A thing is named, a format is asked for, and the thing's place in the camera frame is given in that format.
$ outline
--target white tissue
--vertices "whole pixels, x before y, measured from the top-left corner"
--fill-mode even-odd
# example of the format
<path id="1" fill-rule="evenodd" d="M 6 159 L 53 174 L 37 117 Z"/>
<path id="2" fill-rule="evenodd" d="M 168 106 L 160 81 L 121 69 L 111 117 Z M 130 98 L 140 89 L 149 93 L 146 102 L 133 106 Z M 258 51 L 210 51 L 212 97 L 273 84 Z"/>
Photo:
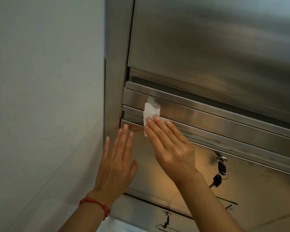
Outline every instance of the white tissue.
<path id="1" fill-rule="evenodd" d="M 154 115 L 160 116 L 160 105 L 154 101 L 153 97 L 149 97 L 147 103 L 145 103 L 145 108 L 143 111 L 144 126 L 146 125 L 146 118 L 149 117 L 153 119 Z"/>

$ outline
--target finger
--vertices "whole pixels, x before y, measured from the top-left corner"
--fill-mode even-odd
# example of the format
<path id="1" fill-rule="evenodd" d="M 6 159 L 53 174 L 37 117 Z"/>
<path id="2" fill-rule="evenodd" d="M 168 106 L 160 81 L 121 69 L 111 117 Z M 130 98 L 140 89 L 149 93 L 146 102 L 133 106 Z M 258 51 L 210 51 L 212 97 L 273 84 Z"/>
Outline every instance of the finger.
<path id="1" fill-rule="evenodd" d="M 148 125 L 145 125 L 144 130 L 156 154 L 163 153 L 165 148 L 154 131 Z"/>
<path id="2" fill-rule="evenodd" d="M 110 156 L 111 158 L 115 157 L 116 149 L 117 149 L 117 145 L 118 145 L 118 142 L 119 142 L 119 138 L 120 138 L 121 132 L 122 132 L 122 128 L 120 128 L 118 130 L 117 137 L 116 137 L 116 139 L 114 141 L 114 144 L 113 144 L 112 153 L 111 153 L 111 156 Z"/>
<path id="3" fill-rule="evenodd" d="M 128 136 L 128 140 L 127 140 L 127 144 L 125 146 L 124 154 L 122 156 L 122 159 L 123 159 L 124 163 L 127 163 L 129 165 L 131 163 L 131 152 L 132 152 L 133 136 L 134 136 L 133 132 L 131 131 L 129 136 Z"/>
<path id="4" fill-rule="evenodd" d="M 173 145 L 170 138 L 165 134 L 165 132 L 162 131 L 162 129 L 158 127 L 158 125 L 156 125 L 156 123 L 151 118 L 147 117 L 146 123 L 152 129 L 152 131 L 154 131 L 165 148 Z"/>
<path id="5" fill-rule="evenodd" d="M 159 116 L 154 116 L 156 125 L 168 136 L 168 138 L 175 144 L 179 144 L 181 141 L 174 135 L 174 133 L 164 124 L 163 120 Z"/>
<path id="6" fill-rule="evenodd" d="M 102 161 L 106 160 L 108 157 L 108 148 L 109 148 L 109 136 L 106 137 L 105 142 L 104 142 L 104 150 L 103 150 L 103 155 L 102 155 Z"/>
<path id="7" fill-rule="evenodd" d="M 126 141 L 127 141 L 127 133 L 128 133 L 128 128 L 129 126 L 127 124 L 124 125 L 124 128 L 121 132 L 120 138 L 119 138 L 119 142 L 117 145 L 117 150 L 116 150 L 116 154 L 115 154 L 115 158 L 117 160 L 121 160 L 122 161 L 122 154 L 124 153 L 124 149 L 125 149 L 125 145 L 126 145 Z"/>
<path id="8" fill-rule="evenodd" d="M 129 175 L 129 185 L 133 181 L 134 176 L 136 175 L 136 172 L 138 171 L 138 165 L 136 163 L 136 160 L 133 160 L 130 168 L 130 175 Z"/>
<path id="9" fill-rule="evenodd" d="M 174 135 L 183 143 L 189 143 L 190 141 L 185 138 L 185 136 L 180 132 L 175 125 L 169 120 L 166 121 L 166 126 L 174 133 Z"/>

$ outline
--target skin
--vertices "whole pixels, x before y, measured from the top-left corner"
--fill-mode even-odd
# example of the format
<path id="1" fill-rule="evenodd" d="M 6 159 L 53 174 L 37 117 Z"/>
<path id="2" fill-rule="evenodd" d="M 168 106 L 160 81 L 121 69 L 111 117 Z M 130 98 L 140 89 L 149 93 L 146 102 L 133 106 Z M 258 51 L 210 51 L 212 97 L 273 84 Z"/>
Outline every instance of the skin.
<path id="1" fill-rule="evenodd" d="M 156 160 L 175 183 L 200 232 L 242 232 L 196 169 L 192 143 L 170 121 L 164 124 L 154 116 L 154 120 L 147 118 L 146 122 L 144 129 Z M 136 160 L 131 163 L 133 132 L 129 136 L 127 133 L 128 126 L 124 125 L 110 153 L 109 137 L 106 138 L 96 185 L 86 195 L 108 208 L 129 187 L 137 172 Z M 99 205 L 82 203 L 59 231 L 96 231 L 103 218 L 104 210 Z"/>

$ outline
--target gray wall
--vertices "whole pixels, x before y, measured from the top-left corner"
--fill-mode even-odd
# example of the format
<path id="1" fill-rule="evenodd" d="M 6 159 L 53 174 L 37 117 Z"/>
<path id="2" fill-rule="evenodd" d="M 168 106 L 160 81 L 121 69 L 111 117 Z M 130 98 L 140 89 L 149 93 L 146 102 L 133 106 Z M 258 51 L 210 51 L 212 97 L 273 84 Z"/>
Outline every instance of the gray wall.
<path id="1" fill-rule="evenodd" d="M 103 107 L 104 0 L 0 0 L 0 231 L 93 187 Z"/>

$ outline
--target bracelet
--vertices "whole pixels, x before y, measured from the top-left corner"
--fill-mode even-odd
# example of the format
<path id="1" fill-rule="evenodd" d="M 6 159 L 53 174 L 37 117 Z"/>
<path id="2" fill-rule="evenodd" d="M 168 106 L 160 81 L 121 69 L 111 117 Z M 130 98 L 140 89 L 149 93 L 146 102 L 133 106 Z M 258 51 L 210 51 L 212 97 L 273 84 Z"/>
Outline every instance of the bracelet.
<path id="1" fill-rule="evenodd" d="M 104 219 L 103 219 L 103 220 L 105 220 L 105 219 L 108 217 L 108 215 L 111 213 L 111 210 L 108 209 L 108 207 L 107 207 L 105 204 L 101 204 L 101 203 L 99 203 L 98 201 L 96 201 L 96 200 L 94 200 L 94 199 L 92 199 L 92 198 L 84 198 L 84 199 L 82 199 L 82 200 L 79 202 L 79 206 L 80 206 L 82 203 L 84 203 L 84 202 L 96 203 L 96 204 L 100 205 L 101 208 L 104 210 Z"/>

